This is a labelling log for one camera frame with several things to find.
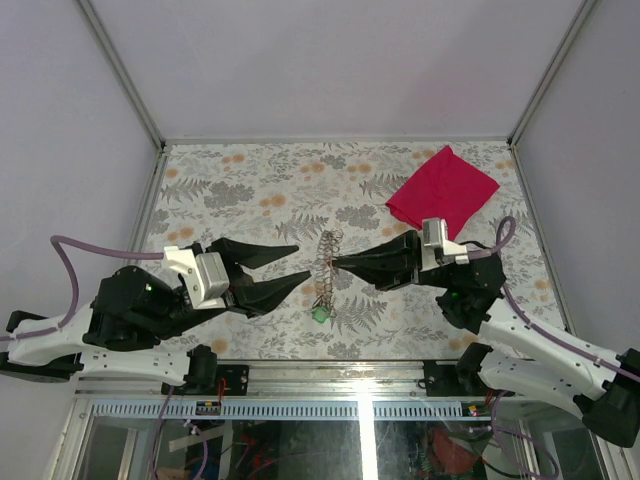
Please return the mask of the metal ring key organizer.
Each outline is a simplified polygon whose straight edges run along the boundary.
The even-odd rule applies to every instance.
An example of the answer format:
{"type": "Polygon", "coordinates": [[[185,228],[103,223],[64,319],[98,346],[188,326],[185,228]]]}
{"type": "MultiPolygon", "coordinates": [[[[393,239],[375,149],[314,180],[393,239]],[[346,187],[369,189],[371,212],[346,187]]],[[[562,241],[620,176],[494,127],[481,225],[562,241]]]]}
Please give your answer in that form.
{"type": "Polygon", "coordinates": [[[320,235],[314,262],[316,300],[312,305],[311,314],[314,308],[325,307],[330,311],[330,317],[332,315],[335,274],[333,260],[339,255],[342,238],[343,232],[339,229],[324,230],[320,235]]]}

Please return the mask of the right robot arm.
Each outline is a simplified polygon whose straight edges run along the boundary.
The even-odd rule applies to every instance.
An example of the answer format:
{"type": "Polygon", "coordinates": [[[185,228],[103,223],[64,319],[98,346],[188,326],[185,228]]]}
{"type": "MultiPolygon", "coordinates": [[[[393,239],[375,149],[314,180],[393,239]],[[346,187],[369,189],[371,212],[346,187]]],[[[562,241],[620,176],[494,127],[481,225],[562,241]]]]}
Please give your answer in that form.
{"type": "Polygon", "coordinates": [[[639,434],[639,352],[599,347],[535,320],[506,287],[498,247],[472,250],[447,237],[440,219],[424,222],[332,266],[379,291],[409,284],[443,289],[436,303],[452,326],[483,338],[455,366],[467,394],[507,391],[572,414],[593,434],[623,448],[639,434]]]}

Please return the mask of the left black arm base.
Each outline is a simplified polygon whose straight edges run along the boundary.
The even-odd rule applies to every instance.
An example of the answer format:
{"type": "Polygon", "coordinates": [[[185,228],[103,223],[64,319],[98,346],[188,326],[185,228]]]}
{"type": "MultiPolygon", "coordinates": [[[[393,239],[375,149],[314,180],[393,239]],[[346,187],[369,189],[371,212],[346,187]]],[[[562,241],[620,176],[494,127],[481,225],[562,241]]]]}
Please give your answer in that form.
{"type": "Polygon", "coordinates": [[[210,347],[198,345],[186,353],[187,370],[180,376],[178,386],[163,383],[161,392],[166,395],[204,396],[219,398],[245,396],[248,391],[250,367],[246,364],[219,365],[217,355],[210,347]]]}

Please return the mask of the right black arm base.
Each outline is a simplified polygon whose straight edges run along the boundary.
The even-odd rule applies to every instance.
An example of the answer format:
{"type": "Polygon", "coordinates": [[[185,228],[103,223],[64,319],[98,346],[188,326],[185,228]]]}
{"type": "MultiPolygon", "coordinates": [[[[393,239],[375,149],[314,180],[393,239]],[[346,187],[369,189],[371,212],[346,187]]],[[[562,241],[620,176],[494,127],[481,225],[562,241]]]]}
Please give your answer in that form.
{"type": "Polygon", "coordinates": [[[454,363],[423,361],[423,378],[417,386],[428,397],[484,396],[490,388],[480,379],[481,362],[493,351],[486,344],[471,343],[454,363]]]}

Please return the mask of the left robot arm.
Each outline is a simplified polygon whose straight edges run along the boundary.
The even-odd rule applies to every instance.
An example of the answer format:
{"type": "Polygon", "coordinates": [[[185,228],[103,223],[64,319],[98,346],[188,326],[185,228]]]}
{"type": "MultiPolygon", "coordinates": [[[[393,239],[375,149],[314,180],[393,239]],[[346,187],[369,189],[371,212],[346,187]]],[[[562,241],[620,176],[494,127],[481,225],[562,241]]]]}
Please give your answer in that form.
{"type": "Polygon", "coordinates": [[[12,312],[1,354],[2,374],[31,382],[84,377],[129,377],[161,383],[164,391],[204,395],[217,389],[217,356],[207,345],[171,353],[163,342],[224,313],[247,318],[275,310],[308,271],[256,282],[255,270],[297,252],[295,246],[253,245],[220,238],[204,248],[167,246],[160,253],[95,247],[63,236],[51,243],[69,274],[66,314],[12,312]],[[92,302],[79,303],[79,282],[64,246],[129,260],[101,280],[92,302]]]}

